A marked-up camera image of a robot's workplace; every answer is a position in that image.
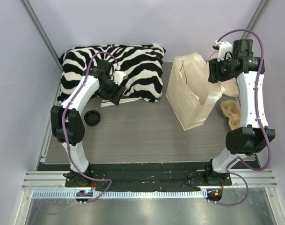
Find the zebra print cushion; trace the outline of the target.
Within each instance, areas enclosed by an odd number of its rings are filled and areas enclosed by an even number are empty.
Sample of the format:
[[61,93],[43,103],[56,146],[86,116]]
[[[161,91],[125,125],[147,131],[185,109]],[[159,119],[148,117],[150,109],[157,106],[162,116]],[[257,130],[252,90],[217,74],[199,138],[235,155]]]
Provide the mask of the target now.
[[75,90],[88,64],[95,67],[99,60],[107,60],[127,73],[123,80],[123,96],[158,102],[162,96],[162,64],[166,49],[157,44],[149,45],[91,45],[66,50],[59,58],[62,66],[60,91],[57,101],[62,103]]

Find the white paper straw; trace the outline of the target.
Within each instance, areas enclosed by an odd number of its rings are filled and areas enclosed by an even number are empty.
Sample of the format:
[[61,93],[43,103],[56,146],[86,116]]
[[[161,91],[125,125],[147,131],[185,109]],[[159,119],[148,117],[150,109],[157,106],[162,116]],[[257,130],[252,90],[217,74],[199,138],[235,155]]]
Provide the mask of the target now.
[[124,98],[124,99],[121,99],[117,105],[108,100],[103,100],[100,104],[100,107],[103,108],[103,107],[112,106],[112,105],[118,106],[120,104],[134,102],[134,101],[139,101],[139,98]]

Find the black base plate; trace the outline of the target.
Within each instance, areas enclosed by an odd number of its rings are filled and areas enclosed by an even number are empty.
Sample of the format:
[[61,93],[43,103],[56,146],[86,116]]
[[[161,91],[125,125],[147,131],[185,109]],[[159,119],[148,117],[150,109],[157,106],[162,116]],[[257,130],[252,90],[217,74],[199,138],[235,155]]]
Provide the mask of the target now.
[[111,192],[183,192],[232,185],[228,173],[218,175],[207,162],[92,164],[90,170],[94,181],[70,171],[63,175],[65,186]]

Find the beige cloth drawstring pouch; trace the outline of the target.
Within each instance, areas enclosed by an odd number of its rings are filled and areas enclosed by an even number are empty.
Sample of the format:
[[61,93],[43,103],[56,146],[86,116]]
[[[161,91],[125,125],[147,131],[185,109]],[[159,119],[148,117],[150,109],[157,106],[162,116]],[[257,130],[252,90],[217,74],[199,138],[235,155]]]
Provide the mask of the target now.
[[224,81],[221,83],[221,85],[225,89],[223,92],[224,95],[234,98],[239,96],[239,88],[235,78]]

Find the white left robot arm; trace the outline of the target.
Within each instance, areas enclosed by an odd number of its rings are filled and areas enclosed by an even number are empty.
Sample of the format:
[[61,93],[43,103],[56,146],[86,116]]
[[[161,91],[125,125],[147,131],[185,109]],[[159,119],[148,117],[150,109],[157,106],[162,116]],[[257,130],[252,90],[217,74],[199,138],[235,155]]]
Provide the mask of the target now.
[[84,70],[80,83],[72,94],[59,106],[51,108],[52,135],[65,148],[72,171],[78,173],[76,182],[87,187],[92,182],[92,175],[87,172],[87,160],[82,140],[85,126],[82,112],[93,95],[100,95],[115,105],[125,91],[122,82],[128,77],[119,66],[113,66],[106,60],[99,60],[95,67],[88,66]]

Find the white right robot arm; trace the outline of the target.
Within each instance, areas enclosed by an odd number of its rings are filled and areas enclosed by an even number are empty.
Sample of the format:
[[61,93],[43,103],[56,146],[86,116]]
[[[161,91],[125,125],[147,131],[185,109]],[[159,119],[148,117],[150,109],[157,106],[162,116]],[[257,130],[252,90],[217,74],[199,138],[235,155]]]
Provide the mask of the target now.
[[230,178],[229,169],[238,161],[261,152],[275,138],[270,129],[263,104],[263,56],[255,57],[251,39],[229,42],[215,41],[218,51],[215,59],[209,60],[211,83],[235,78],[239,88],[241,120],[239,127],[226,135],[225,149],[205,167],[203,178],[209,185],[218,185]]

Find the cream paper bag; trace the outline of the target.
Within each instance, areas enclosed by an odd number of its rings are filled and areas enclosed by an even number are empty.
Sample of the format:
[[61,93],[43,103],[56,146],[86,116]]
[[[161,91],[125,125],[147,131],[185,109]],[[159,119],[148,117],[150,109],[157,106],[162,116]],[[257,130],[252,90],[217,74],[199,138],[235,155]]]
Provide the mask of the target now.
[[225,91],[208,77],[209,65],[200,54],[175,57],[166,97],[185,131],[203,125]]

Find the black lid stack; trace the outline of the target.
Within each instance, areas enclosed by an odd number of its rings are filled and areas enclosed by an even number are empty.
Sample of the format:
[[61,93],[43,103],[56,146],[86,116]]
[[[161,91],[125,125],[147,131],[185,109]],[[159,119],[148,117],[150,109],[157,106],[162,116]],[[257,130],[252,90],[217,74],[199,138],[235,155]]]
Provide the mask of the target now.
[[96,110],[88,111],[84,115],[84,121],[88,126],[96,126],[100,120],[101,116]]

